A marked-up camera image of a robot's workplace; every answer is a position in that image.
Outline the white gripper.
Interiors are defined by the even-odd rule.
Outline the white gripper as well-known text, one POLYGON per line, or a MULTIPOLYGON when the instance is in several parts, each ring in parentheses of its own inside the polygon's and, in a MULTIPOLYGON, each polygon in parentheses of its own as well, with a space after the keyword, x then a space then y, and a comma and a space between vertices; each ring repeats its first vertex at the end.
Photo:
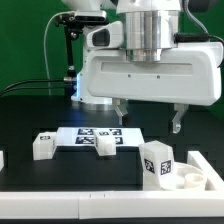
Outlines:
POLYGON ((88 55, 83 77, 91 95, 118 98, 113 105, 124 127, 130 117, 121 99, 179 103, 171 121, 178 134, 187 104, 209 106, 220 98, 222 59, 219 42, 181 43, 164 50, 158 62, 130 62, 122 50, 97 50, 88 55))

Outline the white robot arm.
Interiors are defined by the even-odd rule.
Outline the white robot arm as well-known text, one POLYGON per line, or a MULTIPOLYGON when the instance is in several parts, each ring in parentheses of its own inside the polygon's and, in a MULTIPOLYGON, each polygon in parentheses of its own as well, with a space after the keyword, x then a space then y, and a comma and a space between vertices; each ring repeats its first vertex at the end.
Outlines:
POLYGON ((83 68, 72 99, 88 109, 122 100, 172 103, 172 131, 191 105, 209 106, 221 95, 224 43, 205 28, 179 32, 179 13, 190 0, 62 0, 69 22, 84 33, 83 68))

